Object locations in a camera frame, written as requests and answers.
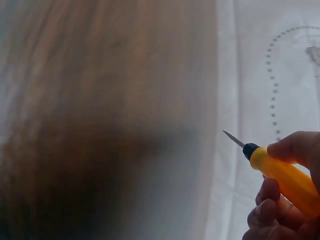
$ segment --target white fabric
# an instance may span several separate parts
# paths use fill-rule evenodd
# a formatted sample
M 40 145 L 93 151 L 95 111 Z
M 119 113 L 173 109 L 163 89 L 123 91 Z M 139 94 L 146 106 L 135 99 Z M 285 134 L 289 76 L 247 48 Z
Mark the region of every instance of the white fabric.
M 222 130 L 261 146 L 320 130 L 320 71 L 306 51 L 320 46 L 320 2 L 217 0 L 217 15 L 218 134 L 205 239 L 239 240 L 263 179 Z

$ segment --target yellow plastic handle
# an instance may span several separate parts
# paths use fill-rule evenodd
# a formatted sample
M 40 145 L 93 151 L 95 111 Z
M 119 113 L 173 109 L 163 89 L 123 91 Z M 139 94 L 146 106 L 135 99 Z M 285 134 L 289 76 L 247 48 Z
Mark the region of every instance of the yellow plastic handle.
M 253 152 L 250 163 L 266 177 L 277 180 L 281 194 L 307 218 L 320 216 L 320 196 L 308 175 L 290 163 L 271 158 L 265 147 Z

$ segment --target dotted pattern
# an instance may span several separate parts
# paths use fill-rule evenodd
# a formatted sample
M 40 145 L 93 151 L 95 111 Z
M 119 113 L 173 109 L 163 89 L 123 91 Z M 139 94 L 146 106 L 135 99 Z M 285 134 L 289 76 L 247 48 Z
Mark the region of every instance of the dotted pattern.
M 270 109 L 271 109 L 271 121 L 272 121 L 272 126 L 274 127 L 274 132 L 276 134 L 276 141 L 281 140 L 281 130 L 279 128 L 279 124 L 277 121 L 277 115 L 274 112 L 274 109 L 276 109 L 276 100 L 277 100 L 277 95 L 279 94 L 279 80 L 276 78 L 273 68 L 272 68 L 272 52 L 274 50 L 275 45 L 277 44 L 280 39 L 288 35 L 296 30 L 300 29 L 314 29 L 314 30 L 320 30 L 320 27 L 318 26 L 297 26 L 297 27 L 292 27 L 290 29 L 287 29 L 280 34 L 278 34 L 272 42 L 269 44 L 269 47 L 266 51 L 266 70 L 268 73 L 269 79 L 272 81 L 272 95 L 271 95 L 271 104 L 270 104 Z

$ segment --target metal shaft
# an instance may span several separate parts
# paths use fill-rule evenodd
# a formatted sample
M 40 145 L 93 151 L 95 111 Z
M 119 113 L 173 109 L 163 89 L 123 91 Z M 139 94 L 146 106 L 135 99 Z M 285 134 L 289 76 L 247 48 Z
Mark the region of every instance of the metal shaft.
M 236 144 L 238 144 L 241 148 L 245 147 L 245 144 L 243 142 L 241 142 L 239 139 L 237 139 L 235 136 L 231 135 L 229 132 L 223 130 L 223 132 L 232 140 L 234 141 Z

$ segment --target screwdriver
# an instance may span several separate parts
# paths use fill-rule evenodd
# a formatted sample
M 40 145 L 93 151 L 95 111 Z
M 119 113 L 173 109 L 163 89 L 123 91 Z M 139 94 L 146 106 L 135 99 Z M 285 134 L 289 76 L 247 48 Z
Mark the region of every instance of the screwdriver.
M 320 196 L 307 174 L 293 164 L 270 157 L 266 147 L 254 143 L 244 144 L 229 132 L 223 132 L 242 148 L 253 169 L 259 170 L 267 178 L 278 181 L 281 194 L 306 218 L 315 219 L 320 216 Z

